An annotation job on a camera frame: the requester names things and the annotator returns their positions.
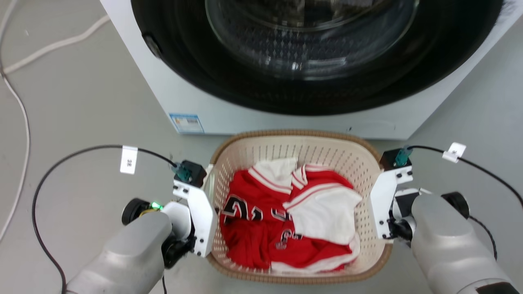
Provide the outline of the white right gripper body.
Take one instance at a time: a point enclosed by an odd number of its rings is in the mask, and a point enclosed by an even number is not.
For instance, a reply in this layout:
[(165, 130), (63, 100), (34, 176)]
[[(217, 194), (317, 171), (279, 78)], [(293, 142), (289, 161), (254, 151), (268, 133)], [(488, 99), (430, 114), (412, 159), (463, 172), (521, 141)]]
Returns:
[(388, 171), (381, 170), (371, 190), (370, 201), (375, 233), (379, 239), (394, 239), (392, 227), (396, 220), (408, 216), (407, 205), (399, 204), (397, 198), (406, 200), (413, 195), (413, 188), (401, 188), (413, 180), (412, 166)]

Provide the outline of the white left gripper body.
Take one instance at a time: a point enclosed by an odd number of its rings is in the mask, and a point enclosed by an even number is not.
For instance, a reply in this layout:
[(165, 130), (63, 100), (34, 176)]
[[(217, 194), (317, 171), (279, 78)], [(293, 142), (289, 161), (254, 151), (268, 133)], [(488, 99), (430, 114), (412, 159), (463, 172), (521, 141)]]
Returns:
[(188, 212), (176, 208), (177, 216), (172, 217), (172, 232), (180, 240), (194, 237), (192, 252), (207, 257), (212, 250), (217, 230), (217, 209), (211, 201), (214, 165), (205, 169), (198, 164), (174, 164), (175, 179), (172, 194), (185, 199)]

